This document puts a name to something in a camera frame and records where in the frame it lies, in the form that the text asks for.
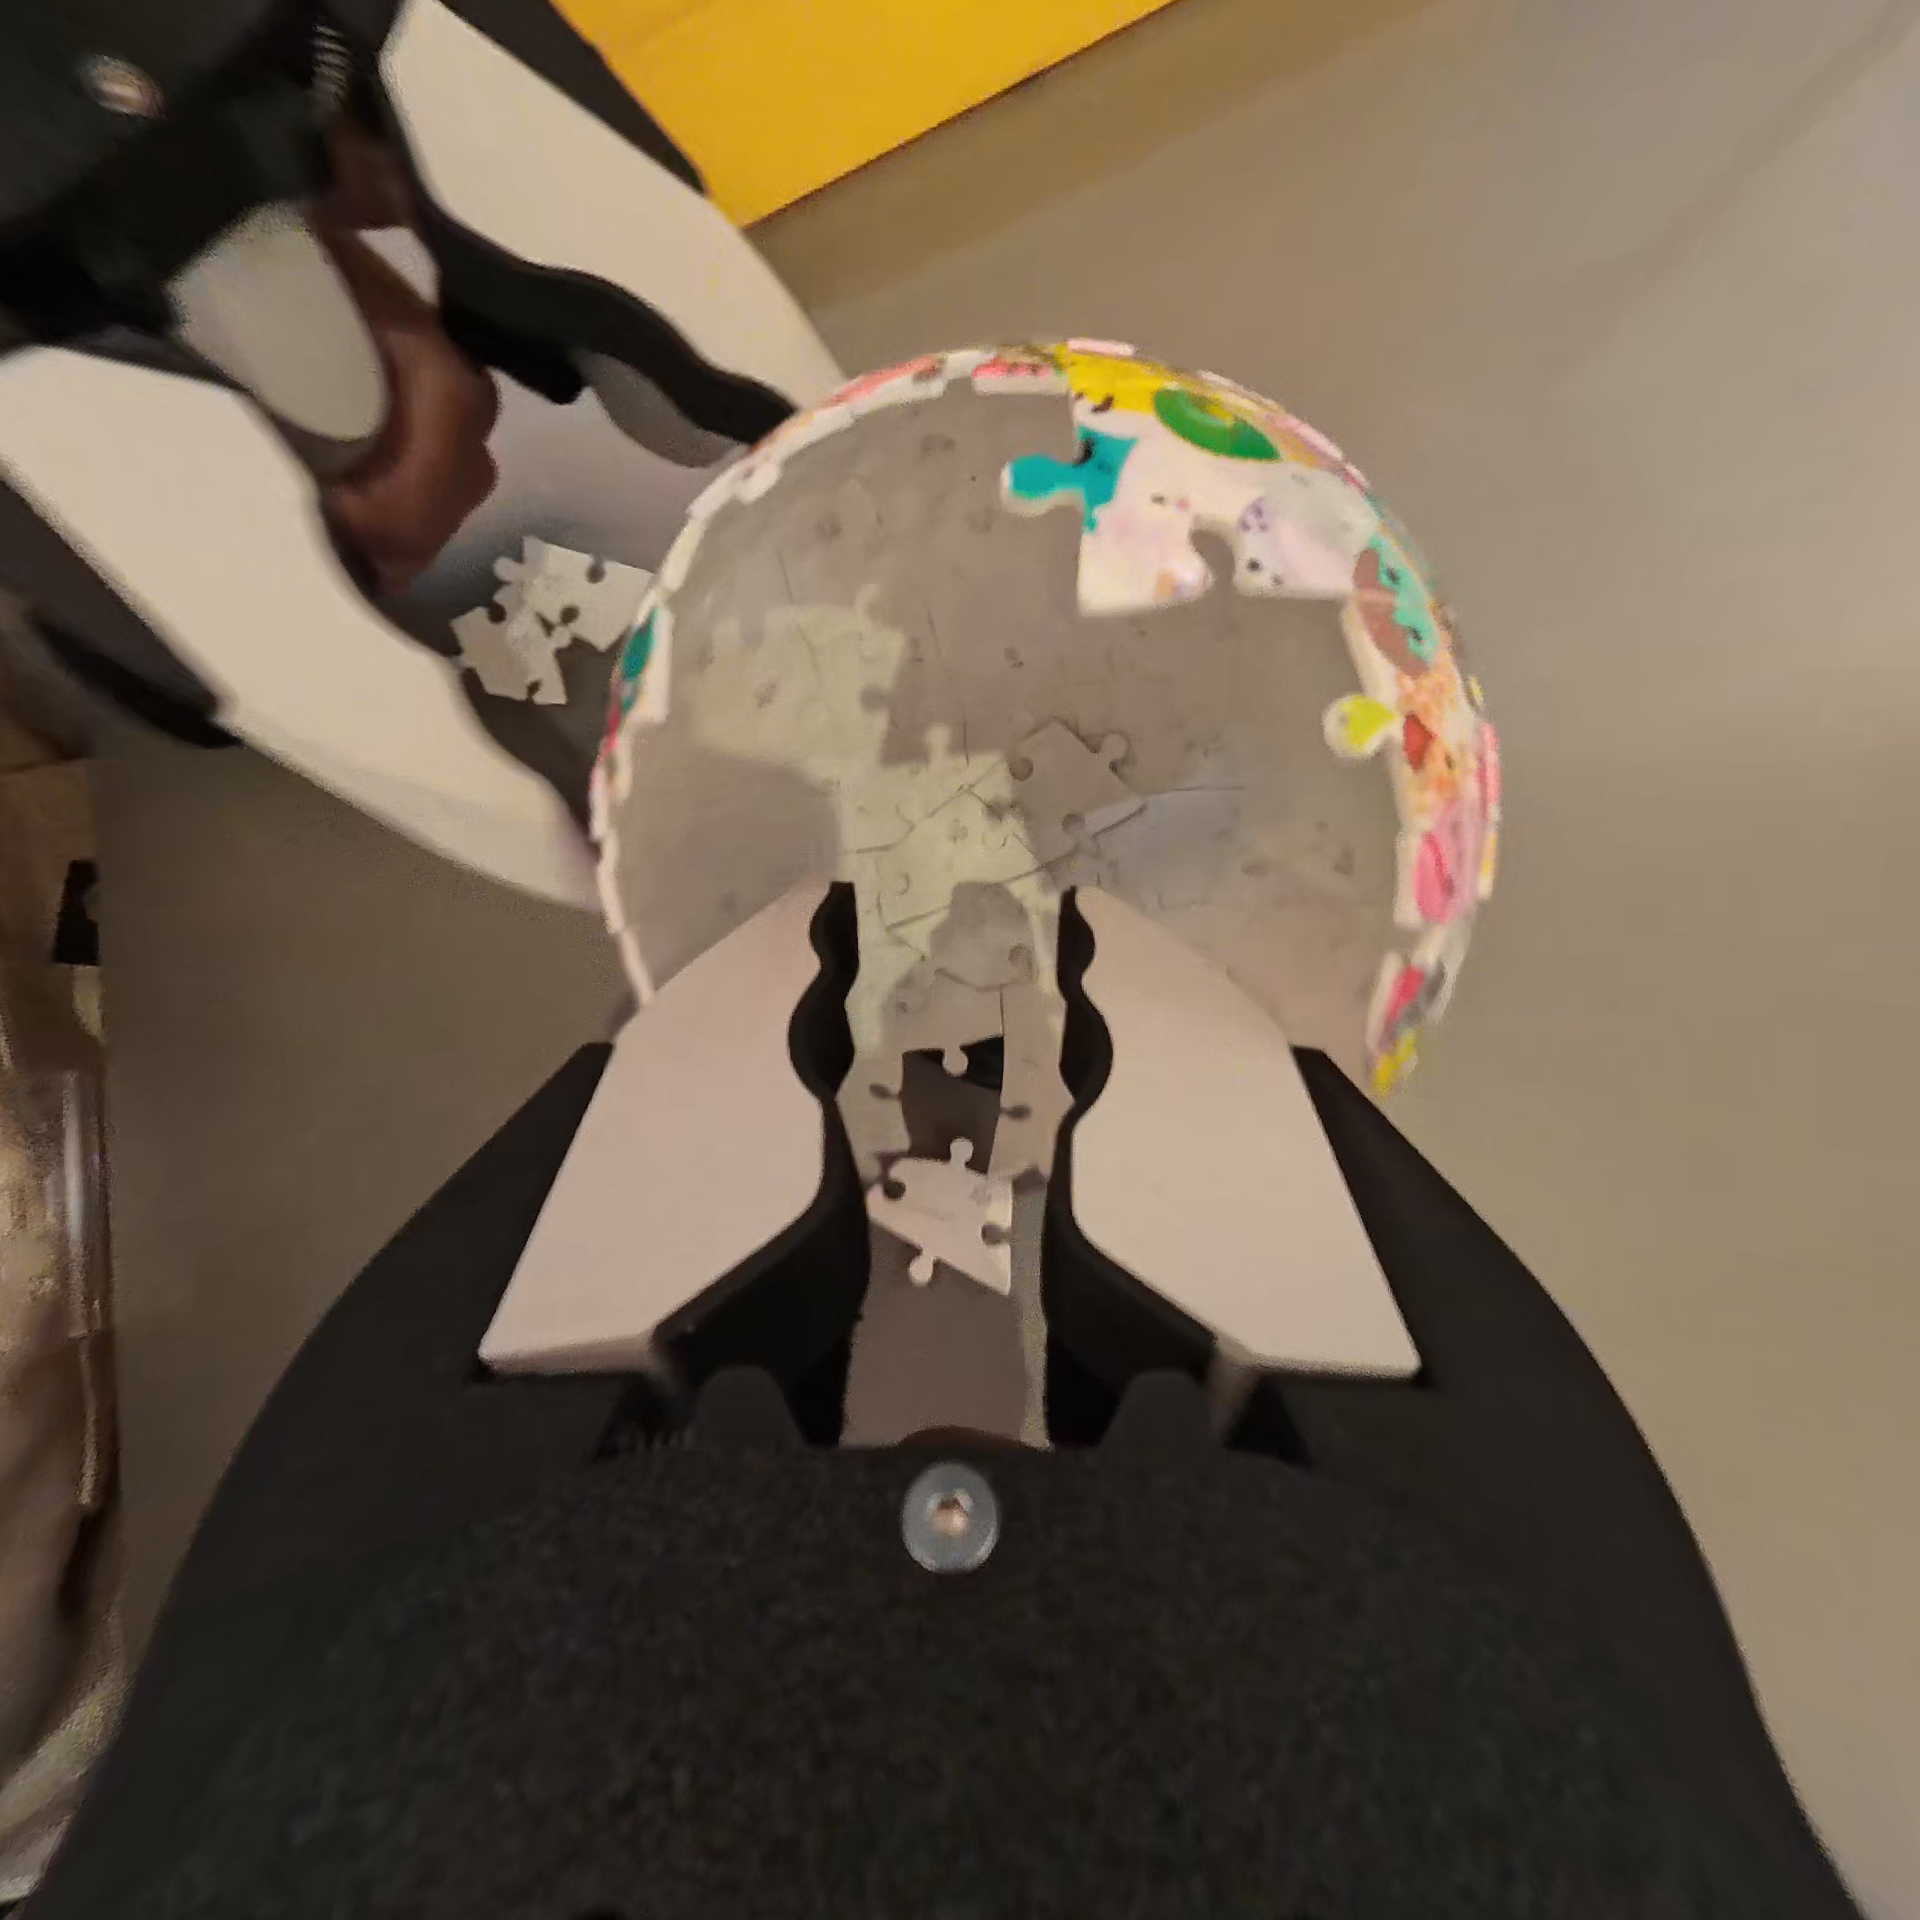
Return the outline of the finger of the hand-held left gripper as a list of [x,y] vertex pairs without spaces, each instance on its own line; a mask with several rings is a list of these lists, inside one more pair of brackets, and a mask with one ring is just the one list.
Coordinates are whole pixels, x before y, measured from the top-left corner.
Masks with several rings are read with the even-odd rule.
[[386,126],[453,339],[664,461],[725,461],[847,374],[556,4],[386,4]]
[[348,562],[335,491],[404,410],[360,288],[300,211],[256,211],[163,297],[163,348],[4,357],[4,493],[60,552],[4,579],[69,629],[132,622],[213,720],[382,827],[537,901],[590,909],[585,829],[479,722],[453,667]]

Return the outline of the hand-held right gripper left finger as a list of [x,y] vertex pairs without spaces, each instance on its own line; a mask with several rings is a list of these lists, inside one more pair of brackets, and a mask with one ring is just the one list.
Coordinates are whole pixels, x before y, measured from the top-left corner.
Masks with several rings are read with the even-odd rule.
[[850,1343],[857,971],[852,893],[788,893],[636,1011],[483,1336],[493,1375],[792,1387]]

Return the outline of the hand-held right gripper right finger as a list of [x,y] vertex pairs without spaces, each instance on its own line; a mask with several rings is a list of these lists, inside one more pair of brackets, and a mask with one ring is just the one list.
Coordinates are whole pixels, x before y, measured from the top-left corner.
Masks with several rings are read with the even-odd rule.
[[1218,1361],[1413,1381],[1418,1347],[1279,1018],[1100,889],[1063,902],[1070,1091],[1046,1179],[1051,1344],[1106,1389]]

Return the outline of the colourful puzzle ball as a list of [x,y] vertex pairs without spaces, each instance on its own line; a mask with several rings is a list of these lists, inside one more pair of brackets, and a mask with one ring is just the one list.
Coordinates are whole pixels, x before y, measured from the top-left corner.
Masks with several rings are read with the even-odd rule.
[[1377,1097],[1495,893],[1500,743],[1377,486],[1280,401],[1122,342],[926,352],[725,464],[623,647],[590,781],[653,1000],[852,887],[866,1051],[1053,973],[1061,901],[1169,926]]

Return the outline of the person's left hand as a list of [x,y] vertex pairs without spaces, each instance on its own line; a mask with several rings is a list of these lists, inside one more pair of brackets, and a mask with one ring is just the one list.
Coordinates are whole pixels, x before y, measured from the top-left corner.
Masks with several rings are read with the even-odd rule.
[[389,416],[373,448],[326,485],[325,514],[367,583],[394,596],[493,497],[498,468],[489,442],[501,399],[493,374],[446,331],[438,301],[367,241],[415,227],[413,188],[396,156],[344,132],[332,142],[331,168],[313,217],[367,322]]

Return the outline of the yellow plastic bin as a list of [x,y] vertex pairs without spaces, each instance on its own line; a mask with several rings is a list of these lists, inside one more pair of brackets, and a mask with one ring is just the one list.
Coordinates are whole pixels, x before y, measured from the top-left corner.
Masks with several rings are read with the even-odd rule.
[[749,228],[1161,3],[561,3]]

